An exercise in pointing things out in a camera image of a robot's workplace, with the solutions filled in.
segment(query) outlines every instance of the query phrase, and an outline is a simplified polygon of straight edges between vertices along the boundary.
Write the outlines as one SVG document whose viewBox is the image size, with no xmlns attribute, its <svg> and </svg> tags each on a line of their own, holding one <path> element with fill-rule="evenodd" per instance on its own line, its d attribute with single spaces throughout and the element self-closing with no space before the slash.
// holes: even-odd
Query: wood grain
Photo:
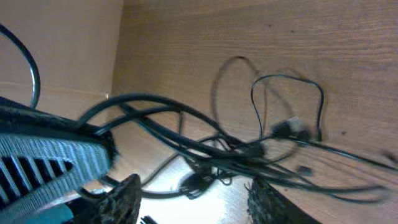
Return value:
<svg viewBox="0 0 398 224">
<path fill-rule="evenodd" d="M 285 73 L 318 82 L 326 92 L 325 143 L 388 162 L 381 156 L 383 151 L 398 153 L 397 13 L 394 1 L 141 1 L 140 6 L 123 10 L 113 94 L 156 93 L 210 115 L 215 73 L 229 57 L 243 55 L 263 74 Z M 237 63 L 218 90 L 221 124 L 245 140 L 258 135 L 249 99 L 252 81 L 248 68 Z M 315 126 L 316 89 L 286 80 L 271 80 L 271 85 L 289 102 L 294 115 Z M 256 102 L 264 105 L 261 93 L 261 88 L 256 90 Z M 278 98 L 267 93 L 269 130 L 290 115 Z M 158 120 L 175 127 L 177 119 Z M 188 125 L 185 133 L 191 138 L 211 133 L 198 121 Z M 120 127 L 115 136 L 123 156 L 114 172 L 119 179 L 131 172 L 144 178 L 171 153 L 133 124 Z M 394 175 L 314 149 L 304 149 L 284 165 L 294 169 L 300 164 L 314 169 L 313 180 L 322 185 L 347 186 L 366 180 L 397 190 Z M 169 180 L 176 182 L 186 170 L 176 162 L 153 188 L 167 190 Z M 219 184 L 200 201 L 145 200 L 142 214 L 159 223 L 186 223 L 188 215 L 181 215 L 176 207 L 200 207 L 201 214 L 206 214 L 215 210 L 210 206 L 215 200 L 219 215 L 197 215 L 190 223 L 246 223 L 243 184 L 247 181 L 238 179 L 232 187 Z M 353 205 L 300 190 L 279 190 L 323 223 L 398 221 L 395 193 L 379 205 Z"/>
</svg>

